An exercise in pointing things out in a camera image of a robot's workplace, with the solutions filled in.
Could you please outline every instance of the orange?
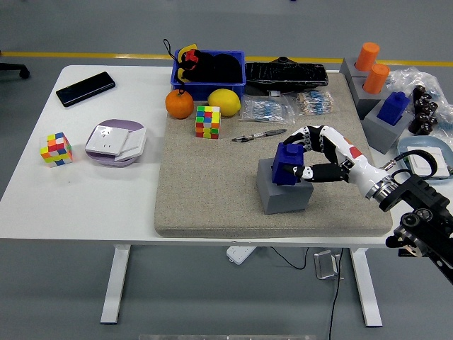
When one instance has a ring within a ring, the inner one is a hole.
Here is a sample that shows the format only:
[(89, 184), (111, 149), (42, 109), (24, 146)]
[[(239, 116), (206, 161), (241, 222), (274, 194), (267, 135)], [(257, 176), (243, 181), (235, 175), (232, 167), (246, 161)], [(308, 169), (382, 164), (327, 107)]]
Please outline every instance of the orange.
[(193, 98), (188, 92), (172, 90), (165, 98), (168, 114), (177, 119), (185, 119), (193, 112)]

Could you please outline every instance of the gray box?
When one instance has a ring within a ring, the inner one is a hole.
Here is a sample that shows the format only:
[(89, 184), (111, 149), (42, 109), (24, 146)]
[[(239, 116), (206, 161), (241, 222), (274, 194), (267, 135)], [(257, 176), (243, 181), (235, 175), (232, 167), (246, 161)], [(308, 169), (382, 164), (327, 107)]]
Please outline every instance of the gray box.
[(392, 144), (397, 141), (413, 119), (413, 115), (404, 112), (395, 126), (384, 122), (377, 117), (384, 103), (385, 101), (378, 102), (361, 122), (368, 144), (382, 154), (390, 150)]
[(360, 77), (360, 78), (367, 78), (369, 72), (359, 71), (355, 68), (355, 62), (357, 58), (345, 58), (343, 59), (343, 63), (340, 67), (340, 73), (345, 75), (346, 82), (349, 84), (352, 78)]
[(364, 120), (366, 115), (375, 107), (378, 102), (385, 101), (390, 96), (390, 91), (387, 90), (385, 85), (378, 94), (370, 94), (363, 89), (366, 78), (353, 77), (349, 85), (349, 90), (352, 94), (355, 109), (359, 115), (360, 120)]
[(313, 184), (301, 181), (294, 186), (278, 186), (272, 183), (274, 159), (260, 159), (256, 183), (263, 203), (264, 215), (304, 210), (313, 193)]

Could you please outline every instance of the white table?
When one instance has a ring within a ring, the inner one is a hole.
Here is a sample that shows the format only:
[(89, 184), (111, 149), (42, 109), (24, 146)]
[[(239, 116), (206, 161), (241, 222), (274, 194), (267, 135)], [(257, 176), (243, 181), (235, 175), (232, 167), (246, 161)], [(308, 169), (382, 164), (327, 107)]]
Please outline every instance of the white table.
[[(114, 89), (64, 108), (55, 91), (107, 71)], [(131, 244), (253, 245), (262, 247), (350, 248), (367, 326), (381, 326), (365, 251), (385, 247), (382, 237), (300, 237), (272, 239), (163, 238), (154, 229), (154, 204), (165, 133), (164, 99), (170, 91), (170, 67), (69, 66), (36, 123), (11, 181), (0, 201), (2, 239), (74, 240), (115, 245), (102, 323), (116, 323)], [(148, 129), (143, 155), (125, 168), (97, 165), (84, 151), (94, 127), (112, 118), (134, 120)], [(49, 169), (39, 154), (39, 139), (64, 132), (74, 163)], [(389, 157), (374, 152), (376, 164)], [(453, 197), (449, 186), (436, 188)], [(405, 203), (392, 211), (394, 226)]]

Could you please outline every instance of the rubik's cube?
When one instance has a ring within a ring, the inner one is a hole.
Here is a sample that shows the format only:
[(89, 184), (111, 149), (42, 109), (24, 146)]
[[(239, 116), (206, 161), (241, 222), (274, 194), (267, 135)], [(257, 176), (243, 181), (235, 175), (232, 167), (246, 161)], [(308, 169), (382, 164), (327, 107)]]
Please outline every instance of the rubik's cube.
[(72, 148), (63, 132), (41, 138), (40, 153), (51, 168), (72, 162)]
[(201, 138), (218, 139), (220, 131), (220, 107), (198, 106), (195, 118), (195, 135)]

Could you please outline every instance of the robot finger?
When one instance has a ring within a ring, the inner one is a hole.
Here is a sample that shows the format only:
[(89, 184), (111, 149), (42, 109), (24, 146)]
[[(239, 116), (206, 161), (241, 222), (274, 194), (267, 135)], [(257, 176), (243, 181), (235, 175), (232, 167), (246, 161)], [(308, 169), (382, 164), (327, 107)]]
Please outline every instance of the robot finger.
[(307, 182), (347, 181), (348, 175), (337, 164), (316, 164), (313, 166), (285, 165), (283, 169)]

